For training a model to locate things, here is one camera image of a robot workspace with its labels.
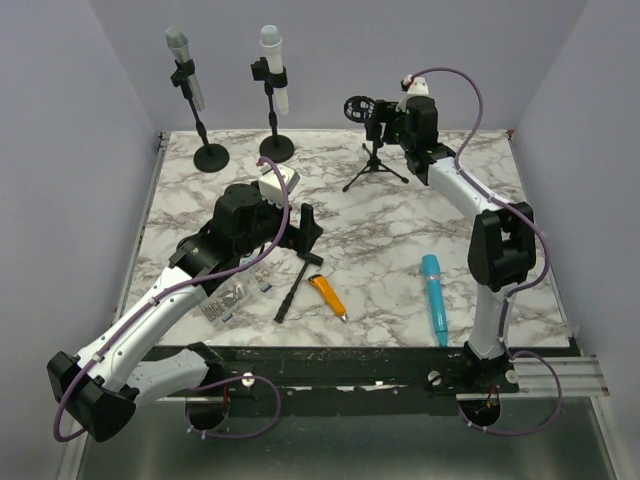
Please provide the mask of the blue microphone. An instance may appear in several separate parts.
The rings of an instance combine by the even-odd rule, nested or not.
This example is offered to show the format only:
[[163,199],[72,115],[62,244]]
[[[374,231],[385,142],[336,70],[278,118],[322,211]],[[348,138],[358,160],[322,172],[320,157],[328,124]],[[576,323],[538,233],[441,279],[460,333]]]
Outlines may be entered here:
[[433,254],[422,258],[422,273],[431,311],[434,332],[440,347],[448,346],[448,322],[441,285],[441,270],[437,257]]

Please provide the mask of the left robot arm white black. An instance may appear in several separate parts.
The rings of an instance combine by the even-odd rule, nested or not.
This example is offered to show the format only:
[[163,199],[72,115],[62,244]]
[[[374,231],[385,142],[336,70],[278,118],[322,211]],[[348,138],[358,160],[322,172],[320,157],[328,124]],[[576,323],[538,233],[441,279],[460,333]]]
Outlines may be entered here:
[[270,199],[262,183],[233,184],[216,201],[212,218],[179,241],[152,287],[99,338],[71,355],[57,352],[46,370],[61,413],[69,413],[98,442],[133,417],[145,400],[194,388],[214,393],[220,368],[200,347],[187,347],[162,361],[158,377],[142,378],[145,355],[184,315],[209,298],[229,277],[250,268],[243,257],[276,247],[298,256],[322,235],[312,205],[301,206],[298,226],[290,223],[282,191]]

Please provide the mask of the black tripod shock-mount stand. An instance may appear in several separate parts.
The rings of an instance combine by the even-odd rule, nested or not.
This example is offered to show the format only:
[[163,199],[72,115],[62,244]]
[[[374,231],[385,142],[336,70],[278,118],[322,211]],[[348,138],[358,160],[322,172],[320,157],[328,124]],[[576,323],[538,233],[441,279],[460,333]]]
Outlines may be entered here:
[[[348,120],[354,123],[363,124],[365,128],[365,122],[372,119],[372,112],[375,106],[375,101],[376,100],[367,96],[352,96],[345,101],[343,106],[343,113]],[[369,158],[366,162],[365,167],[360,170],[356,174],[356,176],[342,188],[343,192],[347,192],[359,177],[371,173],[390,173],[399,178],[404,184],[407,184],[409,182],[408,178],[400,175],[396,171],[383,164],[381,159],[378,157],[378,150],[381,147],[383,146],[373,146],[371,143],[371,148],[368,148],[366,143],[362,144],[362,148],[369,155]]]

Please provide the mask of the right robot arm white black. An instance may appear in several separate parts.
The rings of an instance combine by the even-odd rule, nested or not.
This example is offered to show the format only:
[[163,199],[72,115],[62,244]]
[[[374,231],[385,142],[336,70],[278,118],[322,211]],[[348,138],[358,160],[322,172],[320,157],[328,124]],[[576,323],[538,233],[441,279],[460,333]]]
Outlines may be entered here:
[[505,334],[511,307],[507,294],[527,279],[536,264],[533,210],[509,203],[456,165],[455,152],[439,141],[434,99],[415,96],[404,105],[364,97],[352,106],[375,147],[397,145],[407,168],[424,185],[444,195],[472,222],[467,254],[478,285],[474,325],[465,349],[473,358],[460,367],[460,379],[480,392],[496,380],[492,362],[506,357]]

